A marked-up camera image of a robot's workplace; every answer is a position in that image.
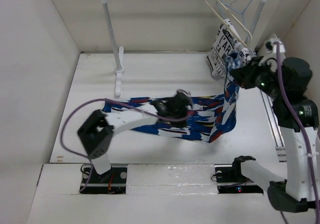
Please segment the blue red white patterned trousers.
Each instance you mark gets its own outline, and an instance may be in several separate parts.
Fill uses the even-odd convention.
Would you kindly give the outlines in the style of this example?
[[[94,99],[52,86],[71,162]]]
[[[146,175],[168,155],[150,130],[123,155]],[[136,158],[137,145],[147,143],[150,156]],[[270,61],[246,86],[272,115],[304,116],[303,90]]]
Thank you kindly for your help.
[[[187,120],[185,127],[174,127],[167,122],[158,122],[134,128],[133,131],[207,143],[232,131],[237,122],[236,107],[240,87],[229,72],[242,65],[243,61],[239,54],[233,52],[226,57],[223,93],[192,97],[195,114]]]

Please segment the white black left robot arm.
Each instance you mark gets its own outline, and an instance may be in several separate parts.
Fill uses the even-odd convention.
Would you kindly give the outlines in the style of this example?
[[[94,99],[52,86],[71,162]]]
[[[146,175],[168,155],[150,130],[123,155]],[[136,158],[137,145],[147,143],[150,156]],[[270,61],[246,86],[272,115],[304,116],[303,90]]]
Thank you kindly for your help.
[[[188,92],[177,90],[173,97],[141,103],[139,107],[119,102],[124,107],[119,112],[103,113],[97,109],[78,129],[78,137],[100,182],[111,178],[111,164],[107,155],[114,136],[141,126],[168,122],[184,127],[193,110],[193,101]]]

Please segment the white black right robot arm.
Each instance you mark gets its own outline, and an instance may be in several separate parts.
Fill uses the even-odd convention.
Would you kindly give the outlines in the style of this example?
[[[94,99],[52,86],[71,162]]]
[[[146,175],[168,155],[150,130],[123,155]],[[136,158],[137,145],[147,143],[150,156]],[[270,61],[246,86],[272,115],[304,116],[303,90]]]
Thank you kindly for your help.
[[[287,177],[281,178],[262,167],[252,156],[234,159],[231,175],[235,180],[253,181],[267,193],[272,207],[280,212],[299,213],[319,210],[319,177],[316,139],[318,108],[305,96],[312,78],[309,64],[289,57],[271,65],[261,57],[242,66],[235,58],[226,61],[227,77],[244,89],[259,88],[272,98],[286,150]]]

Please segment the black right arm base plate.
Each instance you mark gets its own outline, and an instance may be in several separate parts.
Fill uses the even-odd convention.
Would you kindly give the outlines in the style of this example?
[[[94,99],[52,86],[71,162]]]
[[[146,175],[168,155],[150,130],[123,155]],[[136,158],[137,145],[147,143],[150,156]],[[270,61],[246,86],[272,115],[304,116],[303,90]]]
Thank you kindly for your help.
[[[231,164],[215,164],[211,180],[217,185],[218,194],[263,194],[262,188],[250,179],[237,175]]]

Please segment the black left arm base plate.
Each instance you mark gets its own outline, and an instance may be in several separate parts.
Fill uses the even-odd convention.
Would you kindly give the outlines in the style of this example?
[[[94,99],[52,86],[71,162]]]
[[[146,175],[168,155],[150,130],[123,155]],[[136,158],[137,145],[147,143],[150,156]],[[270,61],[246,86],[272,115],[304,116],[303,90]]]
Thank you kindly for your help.
[[[125,194],[127,183],[126,165],[114,165],[107,173],[99,175],[93,169],[89,176],[91,166],[83,164],[80,168],[82,173],[79,192],[81,194]]]

